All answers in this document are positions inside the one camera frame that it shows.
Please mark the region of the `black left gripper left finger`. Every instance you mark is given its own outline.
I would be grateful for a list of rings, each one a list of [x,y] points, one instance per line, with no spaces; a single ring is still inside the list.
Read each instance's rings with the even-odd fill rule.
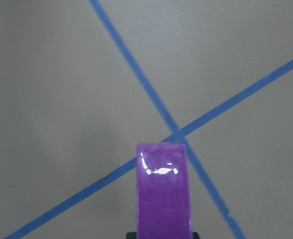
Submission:
[[[137,239],[137,232],[127,232],[126,239]]]

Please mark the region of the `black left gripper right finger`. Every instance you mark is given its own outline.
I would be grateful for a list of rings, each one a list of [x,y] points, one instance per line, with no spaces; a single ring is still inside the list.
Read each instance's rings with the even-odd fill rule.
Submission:
[[[200,239],[200,236],[197,232],[193,232],[193,239]]]

